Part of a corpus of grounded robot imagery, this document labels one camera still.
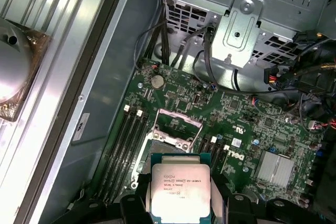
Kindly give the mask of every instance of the green circuit board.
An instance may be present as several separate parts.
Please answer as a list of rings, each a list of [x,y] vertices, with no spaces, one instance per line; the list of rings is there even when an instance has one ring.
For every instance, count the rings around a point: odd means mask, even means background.
[[[281,197],[298,202],[316,155],[309,145],[319,143],[321,135],[309,135],[299,124],[287,123],[286,118],[295,118],[291,114],[263,115],[253,107],[249,96],[206,89],[191,74],[154,64],[146,60],[146,70],[134,73],[91,183],[93,197],[111,203],[120,193],[134,189],[132,171],[143,169],[151,145],[146,144],[136,167],[144,137],[153,127],[157,110],[164,108],[202,123],[193,151],[213,154],[212,173],[226,175],[232,192],[263,200]],[[154,76],[163,77],[162,87],[152,87]],[[129,106],[129,114],[125,114],[125,106]],[[258,106],[267,113],[281,112],[281,108],[269,103],[259,101]],[[136,117],[139,110],[143,112],[141,119]],[[184,139],[193,138],[197,132],[194,126],[168,116],[160,117],[157,124],[160,130]],[[210,142],[213,137],[216,143]],[[263,151],[281,154],[294,162],[286,187],[256,178]]]

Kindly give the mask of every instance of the motherboard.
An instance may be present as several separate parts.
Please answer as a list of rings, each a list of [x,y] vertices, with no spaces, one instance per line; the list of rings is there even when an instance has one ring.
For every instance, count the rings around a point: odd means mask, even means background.
[[[305,188],[321,135],[305,132],[293,114],[277,115],[282,109],[270,103],[259,101],[258,111],[252,97],[207,86],[167,65],[145,60],[142,68],[115,119],[92,197],[110,204],[135,190],[137,176],[150,173],[151,153],[195,152],[211,153],[212,174],[224,174],[233,193],[308,207]]]

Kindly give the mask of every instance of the silver heatsink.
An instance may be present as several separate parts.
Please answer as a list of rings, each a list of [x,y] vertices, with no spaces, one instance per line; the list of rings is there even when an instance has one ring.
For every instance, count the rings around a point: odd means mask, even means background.
[[[258,179],[279,187],[286,187],[294,166],[294,161],[263,151],[255,173]]]

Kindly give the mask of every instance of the integrated circuit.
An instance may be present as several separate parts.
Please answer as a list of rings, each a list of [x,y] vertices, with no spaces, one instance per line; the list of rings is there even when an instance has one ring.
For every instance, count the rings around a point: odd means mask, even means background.
[[[271,128],[273,123],[274,123],[274,120],[272,118],[266,118],[264,126]]]
[[[232,100],[230,103],[230,108],[236,110],[239,106],[239,102],[237,100]]]

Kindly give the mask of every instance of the wire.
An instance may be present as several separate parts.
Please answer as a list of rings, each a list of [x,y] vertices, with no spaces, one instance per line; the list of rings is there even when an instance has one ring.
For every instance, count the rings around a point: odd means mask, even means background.
[[[206,31],[207,27],[204,27],[190,35],[188,35],[187,37],[185,37],[185,39],[183,39],[181,41],[181,44],[180,44],[180,47],[179,47],[179,50],[177,51],[177,54],[175,56],[175,58],[173,59],[172,63],[171,63],[171,67],[175,67],[176,63],[178,62],[178,60],[180,59],[182,53],[183,53],[183,50],[184,50],[184,47],[185,45],[188,43],[188,41],[193,38],[193,37],[196,37],[198,35],[201,35],[202,33],[204,33]]]
[[[324,64],[320,64],[320,65],[317,65],[317,66],[312,66],[312,67],[309,67],[309,68],[302,69],[302,70],[294,73],[294,76],[299,77],[299,76],[303,76],[304,74],[308,74],[308,73],[315,72],[315,71],[318,71],[318,70],[332,70],[332,69],[336,69],[336,64],[335,63],[324,63]]]
[[[310,131],[306,128],[306,126],[304,125],[304,123],[303,123],[303,119],[302,119],[302,102],[303,102],[303,96],[304,96],[304,93],[301,94],[300,102],[299,102],[300,123],[301,123],[302,128],[303,128],[304,131],[307,132],[308,134],[312,134],[312,135],[323,134],[324,132],[326,132],[326,130],[327,130],[328,128],[325,128],[323,131],[320,131],[320,132],[310,132]]]
[[[319,41],[309,45],[308,47],[306,47],[304,50],[301,51],[301,53],[299,53],[298,55],[298,61],[300,61],[300,58],[307,54],[308,52],[310,52],[311,50],[313,50],[315,47],[319,47],[321,46],[322,44],[326,43],[327,41],[329,41],[330,39],[329,38],[323,38],[323,39],[320,39]]]
[[[147,68],[144,68],[142,69],[141,67],[138,66],[138,57],[137,57],[137,50],[138,50],[138,45],[139,45],[139,42],[142,38],[142,36],[144,36],[145,34],[149,33],[150,31],[156,29],[157,27],[160,27],[164,24],[166,24],[167,20],[164,20],[158,24],[156,24],[155,26],[149,28],[148,30],[144,31],[142,34],[140,34],[135,42],[135,46],[134,46],[134,52],[133,52],[133,60],[134,60],[134,66],[135,68],[138,70],[138,71],[143,71],[143,70],[146,70],[146,69],[150,69],[152,68],[151,66],[150,67],[147,67]]]
[[[288,111],[283,111],[283,110],[282,110],[283,112],[281,112],[280,114],[269,114],[269,113],[267,113],[267,112],[262,111],[260,108],[257,107],[257,103],[258,103],[258,102],[259,102],[259,99],[256,99],[255,97],[253,97],[253,99],[252,99],[252,105],[254,106],[254,108],[255,108],[258,112],[260,112],[261,114],[263,114],[263,115],[267,115],[267,116],[270,116],[270,117],[286,115],[286,114],[288,114],[288,113],[294,111],[294,110],[296,109],[297,105],[298,105],[298,104],[296,103],[296,104],[292,105]]]
[[[207,32],[204,35],[204,62],[205,62],[205,68],[208,76],[210,77],[211,81],[216,85],[216,88],[219,87],[219,84],[214,76],[214,73],[212,71],[210,57],[211,57],[211,36],[212,32],[210,29],[207,30]]]
[[[236,90],[240,91],[237,76],[238,76],[238,69],[235,69],[235,71],[233,72],[233,82],[235,83]]]
[[[199,56],[200,56],[201,53],[203,53],[203,52],[204,52],[204,50],[199,51],[199,52],[197,53],[195,59],[194,59],[194,62],[193,62],[193,73],[194,73],[194,76],[195,76],[201,83],[206,84],[207,86],[209,86],[209,83],[207,83],[206,81],[202,80],[202,79],[198,76],[198,74],[197,74],[197,72],[196,72],[196,69],[195,69],[195,66],[196,66],[196,63],[197,63],[197,61],[198,61],[198,59],[199,59]]]
[[[169,40],[168,40],[168,27],[167,23],[162,25],[161,28],[161,45],[162,45],[162,63],[169,66]]]

